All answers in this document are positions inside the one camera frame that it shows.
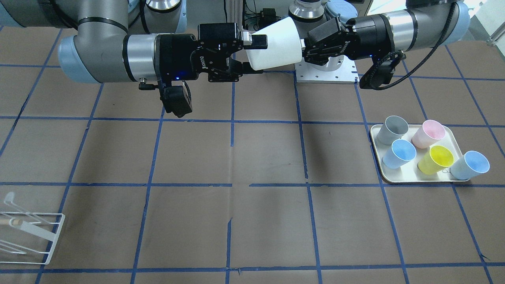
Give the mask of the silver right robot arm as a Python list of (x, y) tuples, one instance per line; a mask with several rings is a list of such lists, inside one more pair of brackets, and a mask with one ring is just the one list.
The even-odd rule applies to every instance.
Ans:
[(139, 82), (165, 89), (173, 81), (235, 82), (243, 74), (298, 63), (309, 44), (285, 18), (252, 33), (236, 22), (200, 24), (184, 34), (184, 0), (2, 0), (1, 24), (74, 28), (58, 61), (72, 80)]

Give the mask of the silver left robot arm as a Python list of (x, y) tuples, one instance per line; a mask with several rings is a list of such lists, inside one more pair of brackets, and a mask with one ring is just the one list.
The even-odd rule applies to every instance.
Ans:
[(375, 64), (386, 62), (394, 68), (393, 54), (435, 49), (460, 40), (466, 33), (470, 16), (462, 0), (407, 0), (405, 9), (381, 14), (357, 16), (356, 8), (346, 0), (296, 0), (295, 8), (315, 15), (289, 16), (294, 23), (316, 23), (306, 29), (295, 27), (301, 36), (289, 47), (287, 64), (305, 61), (316, 66), (330, 57), (350, 60), (372, 58)]

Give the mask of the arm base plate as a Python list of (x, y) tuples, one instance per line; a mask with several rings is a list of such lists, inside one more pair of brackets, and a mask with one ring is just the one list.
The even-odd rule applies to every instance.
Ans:
[(359, 82), (355, 62), (346, 56), (330, 57), (326, 65), (319, 66), (305, 61), (295, 65), (296, 79), (299, 83), (342, 83)]

